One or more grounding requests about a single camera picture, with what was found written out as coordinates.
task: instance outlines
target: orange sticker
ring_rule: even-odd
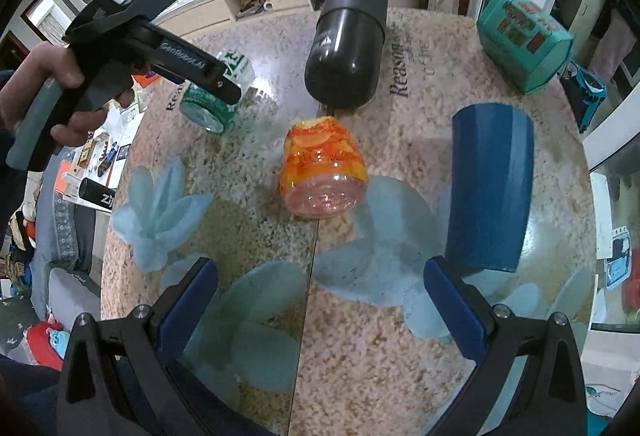
[[[322,175],[347,175],[369,182],[367,169],[353,135],[332,116],[305,120],[293,126],[284,143],[280,196],[300,182]]]

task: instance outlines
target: black cylinder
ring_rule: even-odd
[[[353,109],[376,92],[388,0],[326,0],[305,67],[306,90],[337,109]]]
[[[83,200],[90,201],[95,205],[111,210],[116,196],[116,191],[99,184],[97,181],[84,178],[80,182],[78,196]]]

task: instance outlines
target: controller handle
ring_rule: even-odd
[[[132,85],[130,68],[117,61],[106,63],[77,89],[65,89],[56,80],[47,80],[17,126],[6,164],[17,170],[44,171],[49,158],[60,151],[51,136],[53,126],[66,124],[76,111],[97,111]]]

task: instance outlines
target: red toy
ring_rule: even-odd
[[[63,360],[49,343],[50,329],[63,330],[65,327],[51,315],[49,321],[36,324],[27,330],[27,345],[38,364],[62,371]]]

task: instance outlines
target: orange jar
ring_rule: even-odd
[[[356,139],[334,117],[299,122],[287,133],[280,196],[296,216],[349,210],[365,199],[368,182]]]

